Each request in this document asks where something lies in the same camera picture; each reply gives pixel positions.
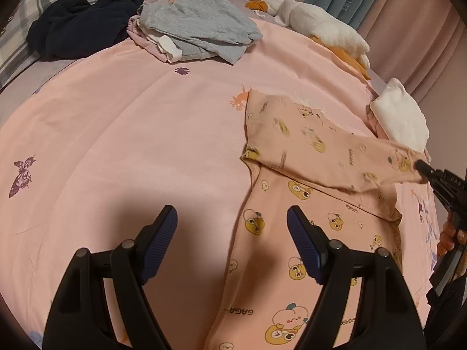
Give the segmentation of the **person's right hand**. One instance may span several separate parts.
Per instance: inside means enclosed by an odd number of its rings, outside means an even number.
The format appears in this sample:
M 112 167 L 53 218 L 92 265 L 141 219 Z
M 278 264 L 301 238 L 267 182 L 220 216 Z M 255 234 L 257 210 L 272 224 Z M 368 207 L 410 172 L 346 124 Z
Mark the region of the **person's right hand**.
M 443 227 L 442 232 L 439 236 L 439 242 L 437 245 L 437 257 L 446 255 L 449 251 L 452 251 L 455 246 L 455 240 L 461 245 L 466 245 L 466 232 L 461 229 L 456 229 L 453 224 L 447 221 Z

